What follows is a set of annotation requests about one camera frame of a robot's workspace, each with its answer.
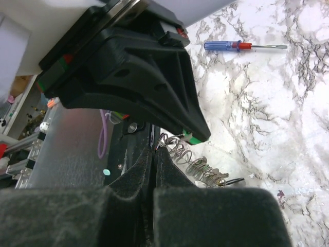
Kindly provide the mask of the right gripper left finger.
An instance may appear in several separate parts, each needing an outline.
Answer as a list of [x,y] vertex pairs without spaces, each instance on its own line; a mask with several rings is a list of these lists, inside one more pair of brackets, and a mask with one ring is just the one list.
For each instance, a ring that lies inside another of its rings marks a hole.
[[146,246],[152,150],[108,186],[1,191],[1,246]]

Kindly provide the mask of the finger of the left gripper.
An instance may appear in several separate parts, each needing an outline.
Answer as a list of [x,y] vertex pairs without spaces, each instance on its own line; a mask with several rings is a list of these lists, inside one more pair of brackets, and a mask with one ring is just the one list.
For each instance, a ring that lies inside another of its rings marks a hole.
[[101,31],[74,57],[59,98],[68,109],[113,110],[201,142],[211,135],[187,51],[121,28]]

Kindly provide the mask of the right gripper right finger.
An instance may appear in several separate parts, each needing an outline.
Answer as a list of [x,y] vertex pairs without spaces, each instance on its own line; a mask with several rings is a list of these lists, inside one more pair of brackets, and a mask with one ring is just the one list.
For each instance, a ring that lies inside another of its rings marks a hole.
[[274,196],[259,188],[199,188],[156,151],[155,246],[291,246]]

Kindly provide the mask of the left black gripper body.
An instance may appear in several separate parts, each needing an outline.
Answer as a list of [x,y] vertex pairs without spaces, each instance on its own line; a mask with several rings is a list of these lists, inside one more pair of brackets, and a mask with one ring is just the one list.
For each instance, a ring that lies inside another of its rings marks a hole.
[[155,1],[89,7],[40,61],[38,84],[66,108],[189,108],[190,43]]

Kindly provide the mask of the keyring bunch with tags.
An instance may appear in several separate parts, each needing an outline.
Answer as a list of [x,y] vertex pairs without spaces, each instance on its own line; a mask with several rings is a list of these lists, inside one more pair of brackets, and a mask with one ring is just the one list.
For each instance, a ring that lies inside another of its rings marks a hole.
[[229,179],[228,173],[222,173],[208,163],[205,156],[193,158],[190,144],[181,140],[183,134],[169,136],[161,133],[157,148],[167,148],[173,163],[182,168],[184,174],[198,187],[224,188],[243,182],[244,178]]

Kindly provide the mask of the green key tag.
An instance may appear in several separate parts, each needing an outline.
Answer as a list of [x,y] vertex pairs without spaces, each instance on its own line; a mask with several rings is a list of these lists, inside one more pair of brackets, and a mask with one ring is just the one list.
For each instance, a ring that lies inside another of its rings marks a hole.
[[200,143],[202,143],[199,139],[197,139],[196,137],[193,136],[192,133],[183,130],[183,137],[181,138],[181,140],[185,141],[186,143],[190,144],[190,145],[198,145]]

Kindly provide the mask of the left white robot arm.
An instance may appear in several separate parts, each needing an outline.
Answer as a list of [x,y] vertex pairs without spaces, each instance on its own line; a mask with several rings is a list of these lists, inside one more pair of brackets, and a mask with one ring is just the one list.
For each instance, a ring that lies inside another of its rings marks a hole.
[[187,27],[228,1],[102,1],[40,61],[37,84],[68,109],[113,110],[187,135],[211,135],[199,106]]

